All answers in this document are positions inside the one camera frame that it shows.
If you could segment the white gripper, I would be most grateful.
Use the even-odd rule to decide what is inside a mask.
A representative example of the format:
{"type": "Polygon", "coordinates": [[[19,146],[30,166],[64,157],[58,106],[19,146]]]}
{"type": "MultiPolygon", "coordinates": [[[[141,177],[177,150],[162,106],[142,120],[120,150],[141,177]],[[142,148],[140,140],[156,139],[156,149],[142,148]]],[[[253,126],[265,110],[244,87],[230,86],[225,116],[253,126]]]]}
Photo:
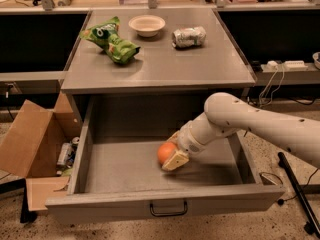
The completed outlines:
{"type": "Polygon", "coordinates": [[[208,143],[208,125],[204,120],[187,122],[180,131],[176,131],[168,138],[169,142],[178,142],[182,150],[175,150],[163,163],[162,169],[173,171],[189,162],[189,155],[202,152],[208,143]]]}

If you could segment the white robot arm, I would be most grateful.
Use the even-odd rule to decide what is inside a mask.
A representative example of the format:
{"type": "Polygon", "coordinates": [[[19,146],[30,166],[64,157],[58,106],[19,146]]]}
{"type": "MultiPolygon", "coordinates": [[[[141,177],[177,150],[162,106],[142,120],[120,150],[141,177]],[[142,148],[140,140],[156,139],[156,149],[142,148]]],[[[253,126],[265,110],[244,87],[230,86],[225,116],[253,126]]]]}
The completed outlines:
{"type": "Polygon", "coordinates": [[[176,148],[162,163],[162,169],[173,171],[183,166],[211,142],[227,138],[239,130],[251,132],[320,167],[319,121],[258,109],[231,94],[219,92],[207,98],[203,113],[169,138],[176,148]]]}

